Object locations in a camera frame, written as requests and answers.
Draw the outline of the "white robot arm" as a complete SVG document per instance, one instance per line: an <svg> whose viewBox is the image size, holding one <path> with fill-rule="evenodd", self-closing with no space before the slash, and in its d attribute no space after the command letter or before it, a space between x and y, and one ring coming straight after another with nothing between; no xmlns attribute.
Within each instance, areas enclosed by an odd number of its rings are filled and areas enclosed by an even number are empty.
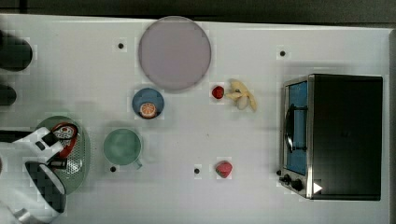
<svg viewBox="0 0 396 224"><path fill-rule="evenodd" d="M22 224L47 224L64 212L65 186L50 168L63 149L47 128L1 132L1 203Z"/></svg>

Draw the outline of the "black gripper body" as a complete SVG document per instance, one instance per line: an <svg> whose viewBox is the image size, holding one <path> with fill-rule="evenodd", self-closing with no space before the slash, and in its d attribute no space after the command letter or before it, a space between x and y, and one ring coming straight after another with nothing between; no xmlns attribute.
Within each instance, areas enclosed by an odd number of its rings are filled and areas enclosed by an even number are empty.
<svg viewBox="0 0 396 224"><path fill-rule="evenodd" d="M51 170L65 170L67 167L67 158L55 158L48 162Z"/></svg>

